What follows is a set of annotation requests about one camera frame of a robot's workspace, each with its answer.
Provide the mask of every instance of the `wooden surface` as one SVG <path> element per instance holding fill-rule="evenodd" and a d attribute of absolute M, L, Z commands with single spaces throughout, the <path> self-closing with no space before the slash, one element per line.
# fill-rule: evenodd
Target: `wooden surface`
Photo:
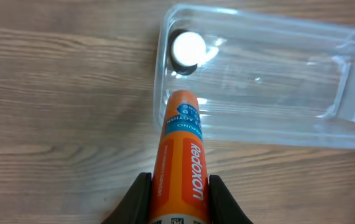
<path fill-rule="evenodd" d="M 202 0 L 355 26 L 355 1 Z M 0 0 L 0 223 L 99 223 L 159 135 L 152 88 L 169 0 Z M 255 223 L 355 223 L 355 151 L 206 141 Z"/>

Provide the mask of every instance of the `cylindrical container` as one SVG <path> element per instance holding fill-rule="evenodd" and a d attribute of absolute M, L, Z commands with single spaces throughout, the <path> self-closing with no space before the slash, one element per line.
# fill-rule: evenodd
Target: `cylindrical container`
<path fill-rule="evenodd" d="M 211 223 L 198 101 L 186 90 L 168 100 L 152 179 L 149 224 L 165 223 Z"/>

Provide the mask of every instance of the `wood grain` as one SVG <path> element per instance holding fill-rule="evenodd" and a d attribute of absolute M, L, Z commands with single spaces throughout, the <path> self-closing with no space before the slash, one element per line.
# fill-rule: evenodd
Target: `wood grain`
<path fill-rule="evenodd" d="M 349 0 L 195 2 L 355 26 Z M 0 223 L 99 223 L 152 171 L 157 38 L 175 3 L 0 0 Z M 205 148 L 255 223 L 355 223 L 355 150 Z"/>

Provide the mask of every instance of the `transparent plastic bin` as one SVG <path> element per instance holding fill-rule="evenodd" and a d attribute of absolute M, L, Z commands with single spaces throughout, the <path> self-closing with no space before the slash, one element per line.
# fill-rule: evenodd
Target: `transparent plastic bin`
<path fill-rule="evenodd" d="M 173 70 L 168 37 L 199 33 L 206 58 Z M 355 149 L 355 29 L 234 9 L 179 4 L 157 54 L 154 121 L 175 90 L 198 96 L 206 139 Z"/>

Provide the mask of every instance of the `white circle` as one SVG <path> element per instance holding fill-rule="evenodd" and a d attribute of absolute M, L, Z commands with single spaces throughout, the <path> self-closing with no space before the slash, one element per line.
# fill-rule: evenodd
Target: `white circle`
<path fill-rule="evenodd" d="M 172 57 L 184 67 L 196 65 L 206 54 L 206 44 L 201 35 L 184 32 L 172 44 Z"/>

